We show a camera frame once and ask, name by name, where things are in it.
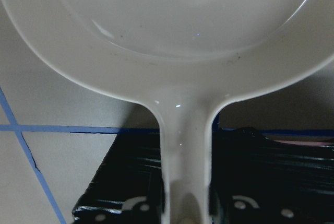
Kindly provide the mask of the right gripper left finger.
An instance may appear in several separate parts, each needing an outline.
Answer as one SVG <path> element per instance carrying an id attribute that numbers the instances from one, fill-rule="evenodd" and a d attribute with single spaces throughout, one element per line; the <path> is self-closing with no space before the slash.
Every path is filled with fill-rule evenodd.
<path id="1" fill-rule="evenodd" d="M 73 223 L 161 223 L 160 207 L 146 196 L 137 196 L 111 207 L 78 206 Z"/>

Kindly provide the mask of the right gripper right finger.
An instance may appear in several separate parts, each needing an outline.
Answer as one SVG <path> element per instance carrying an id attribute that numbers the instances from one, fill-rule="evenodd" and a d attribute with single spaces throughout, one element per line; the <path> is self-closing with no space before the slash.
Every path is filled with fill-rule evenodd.
<path id="1" fill-rule="evenodd" d="M 333 194 L 210 194 L 213 223 L 333 223 Z"/>

